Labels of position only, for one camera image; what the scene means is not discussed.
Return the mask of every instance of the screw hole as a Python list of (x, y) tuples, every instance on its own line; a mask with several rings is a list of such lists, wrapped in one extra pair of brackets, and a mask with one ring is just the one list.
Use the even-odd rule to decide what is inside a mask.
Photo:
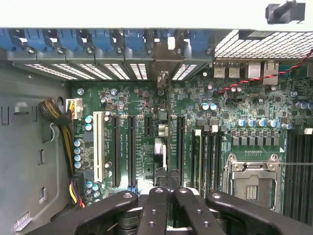
[(210, 223), (208, 221), (203, 222), (203, 224), (206, 228), (210, 227)]

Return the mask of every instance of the electrolytic capacitor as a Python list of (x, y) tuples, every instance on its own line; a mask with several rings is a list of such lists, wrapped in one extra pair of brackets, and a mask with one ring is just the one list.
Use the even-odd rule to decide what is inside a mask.
[(236, 126), (242, 127), (242, 126), (244, 126), (244, 125), (245, 125), (245, 120), (238, 119), (238, 120), (236, 121)]
[(84, 162), (83, 162), (83, 161), (79, 161), (79, 162), (75, 162), (75, 163), (74, 163), (74, 167), (75, 167), (76, 169), (81, 168), (83, 165), (84, 165)]
[(100, 196), (100, 193), (96, 191), (96, 192), (93, 193), (93, 196), (94, 196), (94, 197), (99, 197), (99, 196)]
[(104, 121), (106, 122), (111, 122), (112, 118), (111, 117), (108, 117), (108, 116), (105, 116), (104, 117)]
[(209, 104), (207, 104), (207, 103), (202, 103), (202, 104), (201, 104), (201, 108), (202, 108), (202, 110), (206, 111), (206, 110), (209, 109)]
[(282, 124), (282, 128), (283, 128), (284, 130), (290, 130), (290, 129), (292, 128), (292, 125), (291, 125), (291, 124), (283, 123), (283, 124)]
[(92, 124), (89, 124), (89, 123), (86, 124), (86, 125), (85, 125), (85, 130), (86, 130), (86, 131), (92, 131)]
[(75, 147), (79, 147), (81, 145), (83, 145), (83, 140), (82, 139), (77, 139), (77, 140), (74, 141), (74, 146)]
[(100, 100), (100, 102), (101, 102), (102, 104), (106, 104), (106, 103), (108, 102), (108, 98), (102, 97), (101, 100)]
[(92, 190), (93, 191), (98, 191), (101, 188), (101, 184), (99, 182), (95, 182), (92, 185)]
[(107, 162), (104, 164), (104, 168), (110, 168), (112, 166), (112, 162)]
[(263, 126), (265, 126), (265, 120), (262, 120), (262, 119), (256, 120), (256, 125), (257, 125), (258, 127), (263, 127)]
[(269, 127), (276, 127), (276, 121), (274, 121), (274, 120), (268, 120), (268, 126)]
[(77, 154), (77, 155), (74, 156), (74, 160), (76, 162), (79, 162), (80, 160), (82, 160), (82, 158), (83, 158), (83, 154)]
[(209, 103), (209, 108), (212, 111), (215, 111), (217, 109), (217, 105), (215, 103)]
[(85, 123), (92, 123), (92, 121), (93, 121), (93, 116), (89, 115), (85, 117)]
[(74, 153), (76, 155), (81, 154), (83, 151), (84, 151), (84, 149), (82, 147), (74, 148)]
[(307, 109), (309, 104), (307, 102), (297, 102), (295, 106), (298, 109)]
[(248, 127), (254, 126), (254, 120), (247, 120), (246, 121), (246, 126), (248, 126)]
[(87, 188), (92, 188), (93, 183), (91, 181), (87, 181), (86, 187)]

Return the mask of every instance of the blue tab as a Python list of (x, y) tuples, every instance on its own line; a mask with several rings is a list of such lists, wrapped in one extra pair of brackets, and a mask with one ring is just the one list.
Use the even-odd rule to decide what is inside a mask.
[(191, 30), (189, 35), (192, 52), (205, 52), (209, 41), (209, 31)]
[(143, 30), (125, 30), (125, 44), (132, 51), (144, 50)]
[(111, 30), (108, 29), (93, 29), (91, 31), (92, 43), (95, 47), (102, 51), (114, 51), (114, 41)]
[(84, 49), (83, 39), (79, 37), (78, 29), (58, 29), (58, 35), (62, 47), (72, 52)]
[(22, 42), (14, 33), (15, 29), (0, 29), (1, 48), (9, 51), (22, 50)]
[(27, 43), (40, 52), (53, 51), (52, 41), (49, 39), (47, 29), (24, 29)]

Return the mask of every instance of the pcie slot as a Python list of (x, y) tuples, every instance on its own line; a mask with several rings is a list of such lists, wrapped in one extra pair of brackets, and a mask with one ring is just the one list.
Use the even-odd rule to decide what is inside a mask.
[(136, 116), (128, 116), (128, 187), (136, 186)]
[(112, 186), (118, 187), (121, 183), (121, 137), (120, 137), (120, 118), (114, 115), (112, 117)]
[(152, 136), (152, 117), (145, 115), (144, 125), (145, 125), (145, 137), (151, 137)]
[(185, 134), (185, 117), (177, 118), (177, 144), (176, 144), (176, 155), (177, 155), (177, 169), (179, 170), (179, 182), (180, 186), (183, 186), (184, 180), (184, 134)]
[(105, 177), (104, 112), (93, 112), (93, 168), (94, 180), (102, 182)]

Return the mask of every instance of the capacitor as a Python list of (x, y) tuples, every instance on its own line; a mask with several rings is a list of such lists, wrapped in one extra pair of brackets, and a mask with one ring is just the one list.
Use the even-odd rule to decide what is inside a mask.
[(104, 121), (106, 122), (111, 122), (112, 118), (111, 117), (108, 117), (108, 116), (105, 116), (104, 117)]
[(77, 155), (74, 156), (74, 160), (76, 162), (79, 162), (80, 160), (82, 160), (82, 158), (83, 158), (83, 154), (77, 154)]
[(107, 162), (104, 164), (104, 168), (110, 168), (112, 167), (112, 162)]
[(89, 115), (85, 117), (85, 123), (92, 123), (92, 121), (93, 121), (93, 116)]
[(93, 193), (93, 196), (94, 196), (94, 197), (99, 197), (99, 196), (100, 196), (100, 193), (96, 191), (96, 192)]
[(237, 87), (237, 92), (239, 93), (239, 92), (242, 92), (243, 91), (243, 89), (241, 88), (241, 87)]
[(297, 109), (307, 109), (309, 104), (307, 102), (297, 102), (295, 106)]
[(274, 121), (274, 120), (268, 120), (268, 126), (269, 127), (276, 127), (276, 121)]
[(111, 95), (117, 95), (117, 89), (113, 88), (110, 91)]
[(74, 163), (74, 167), (75, 167), (76, 169), (81, 168), (83, 165), (84, 165), (84, 162), (83, 162), (83, 161), (79, 161), (79, 162), (75, 162), (75, 163)]
[(209, 103), (210, 110), (215, 111), (217, 109), (217, 105), (214, 103)]
[(86, 125), (85, 125), (85, 130), (86, 130), (86, 131), (92, 131), (92, 124), (89, 124), (89, 123), (86, 124)]
[(111, 113), (110, 111), (106, 111), (106, 112), (104, 113), (104, 115), (105, 115), (105, 116), (111, 116), (112, 113)]
[(242, 120), (242, 119), (238, 119), (236, 121), (236, 126), (244, 126), (245, 125), (245, 120)]
[(108, 98), (102, 97), (100, 102), (101, 102), (101, 104), (106, 104), (108, 102)]
[(87, 183), (86, 183), (86, 187), (87, 188), (92, 188), (92, 185), (93, 185), (92, 182), (88, 180)]
[(246, 121), (246, 126), (248, 126), (248, 127), (254, 126), (254, 120), (247, 120)]
[(92, 190), (93, 191), (98, 191), (101, 188), (101, 184), (99, 182), (95, 182), (92, 185)]
[(159, 123), (159, 125), (158, 125), (158, 130), (159, 130), (159, 131), (165, 131), (165, 127), (166, 127), (166, 124), (164, 124), (164, 123)]
[(263, 120), (263, 119), (256, 120), (256, 125), (257, 125), (258, 127), (263, 127), (263, 126), (265, 126), (265, 120)]
[(206, 111), (209, 109), (209, 105), (207, 103), (202, 103), (201, 108), (202, 108), (202, 110)]
[(290, 129), (292, 128), (292, 125), (291, 125), (291, 124), (283, 123), (283, 124), (282, 124), (282, 128), (283, 128), (284, 130), (290, 130)]
[(79, 146), (81, 146), (81, 145), (83, 145), (83, 140), (82, 139), (77, 139), (77, 140), (75, 140), (74, 141), (74, 146), (75, 147), (79, 147)]
[(82, 147), (74, 148), (75, 155), (81, 154), (84, 151)]
[(237, 89), (235, 88), (235, 87), (231, 87), (230, 89), (229, 89), (229, 92), (230, 93), (235, 93), (237, 91)]
[(165, 137), (165, 131), (159, 131), (158, 136), (159, 137)]

